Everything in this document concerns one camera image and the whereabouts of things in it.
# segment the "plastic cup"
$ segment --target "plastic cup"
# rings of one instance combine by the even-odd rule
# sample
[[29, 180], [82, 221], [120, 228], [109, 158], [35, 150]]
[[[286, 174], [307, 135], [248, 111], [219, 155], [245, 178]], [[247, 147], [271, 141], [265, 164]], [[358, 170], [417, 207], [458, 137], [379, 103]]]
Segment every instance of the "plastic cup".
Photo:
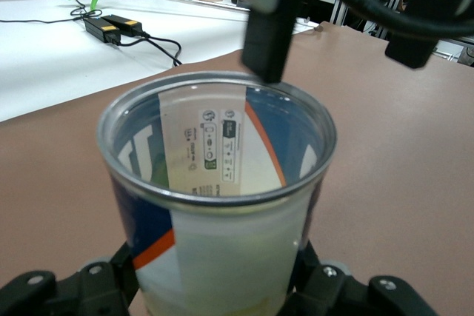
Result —
[[175, 75], [102, 114], [107, 163], [152, 316], [274, 316], [336, 145], [329, 113], [289, 84]]

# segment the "power adapter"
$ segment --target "power adapter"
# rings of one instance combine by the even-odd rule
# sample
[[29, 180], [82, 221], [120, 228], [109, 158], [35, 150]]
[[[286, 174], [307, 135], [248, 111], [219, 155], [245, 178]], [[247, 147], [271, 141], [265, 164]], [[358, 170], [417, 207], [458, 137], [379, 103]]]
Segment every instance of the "power adapter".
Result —
[[145, 32], [141, 27], [141, 22], [122, 18], [117, 15], [106, 15], [102, 16], [101, 19], [104, 19], [107, 22], [110, 22], [112, 25], [120, 29], [120, 33], [125, 36], [135, 37], [135, 36], [144, 36]]
[[120, 30], [110, 22], [100, 18], [84, 18], [84, 25], [88, 33], [104, 43], [120, 44]]

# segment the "screw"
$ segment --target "screw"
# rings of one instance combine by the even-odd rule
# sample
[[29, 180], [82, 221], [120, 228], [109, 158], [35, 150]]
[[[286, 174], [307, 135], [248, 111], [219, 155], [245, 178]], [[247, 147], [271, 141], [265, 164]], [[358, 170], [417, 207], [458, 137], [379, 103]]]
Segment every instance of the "screw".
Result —
[[330, 278], [335, 277], [338, 274], [337, 271], [334, 268], [331, 268], [330, 266], [325, 266], [323, 272]]
[[395, 283], [393, 283], [393, 282], [390, 281], [390, 280], [381, 279], [381, 280], [379, 281], [379, 283], [380, 283], [380, 285], [382, 285], [386, 290], [392, 291], [392, 290], [397, 289], [397, 286], [395, 285]]
[[89, 273], [94, 275], [99, 273], [102, 270], [101, 266], [93, 266], [92, 268], [89, 269]]
[[41, 283], [43, 281], [43, 276], [42, 275], [37, 275], [37, 276], [34, 276], [34, 277], [31, 277], [30, 279], [28, 279], [27, 283], [28, 285], [35, 285], [37, 283]]

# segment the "cup rim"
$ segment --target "cup rim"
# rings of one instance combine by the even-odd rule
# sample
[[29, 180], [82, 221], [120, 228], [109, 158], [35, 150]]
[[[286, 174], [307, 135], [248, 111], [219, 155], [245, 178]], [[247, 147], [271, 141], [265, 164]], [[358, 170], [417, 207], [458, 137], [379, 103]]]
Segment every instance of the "cup rim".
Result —
[[[204, 196], [192, 195], [179, 192], [165, 186], [160, 186], [152, 182], [141, 179], [138, 175], [131, 173], [113, 154], [112, 133], [116, 128], [117, 120], [123, 113], [140, 103], [144, 98], [163, 92], [196, 84], [240, 84], [251, 87], [261, 87], [273, 92], [280, 92], [291, 97], [292, 100], [302, 104], [304, 111], [310, 117], [315, 117], [324, 121], [324, 140], [327, 141], [323, 155], [318, 158], [321, 164], [317, 169], [312, 169], [302, 179], [286, 186], [271, 189], [251, 195], [224, 195], [224, 196]], [[96, 140], [102, 158], [105, 160], [109, 173], [120, 184], [131, 189], [138, 195], [148, 200], [156, 202], [164, 200], [168, 203], [183, 203], [195, 206], [249, 206], [256, 204], [277, 201], [281, 198], [291, 196], [293, 193], [303, 189], [309, 184], [317, 184], [327, 170], [337, 143], [336, 126], [325, 106], [316, 98], [294, 87], [291, 84], [279, 82], [274, 84], [264, 83], [258, 76], [243, 72], [233, 71], [200, 71], [191, 73], [180, 73], [158, 78], [141, 84], [120, 95], [112, 101], [100, 116], [96, 130]]]

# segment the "white table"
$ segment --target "white table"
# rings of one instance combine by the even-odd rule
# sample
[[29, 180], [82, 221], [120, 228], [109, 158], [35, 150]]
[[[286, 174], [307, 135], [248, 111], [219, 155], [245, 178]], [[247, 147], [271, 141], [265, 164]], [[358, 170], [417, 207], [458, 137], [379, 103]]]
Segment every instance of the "white table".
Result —
[[[90, 5], [90, 0], [83, 0]], [[70, 19], [75, 1], [3, 1], [0, 19]], [[144, 31], [178, 41], [181, 62], [192, 63], [241, 49], [246, 13], [169, 0], [99, 0], [103, 15], [140, 21]], [[296, 32], [308, 30], [296, 26]], [[151, 44], [105, 44], [83, 21], [0, 23], [0, 122], [164, 72], [172, 60]], [[134, 41], [122, 36], [122, 42]], [[176, 46], [161, 43], [170, 53]]]

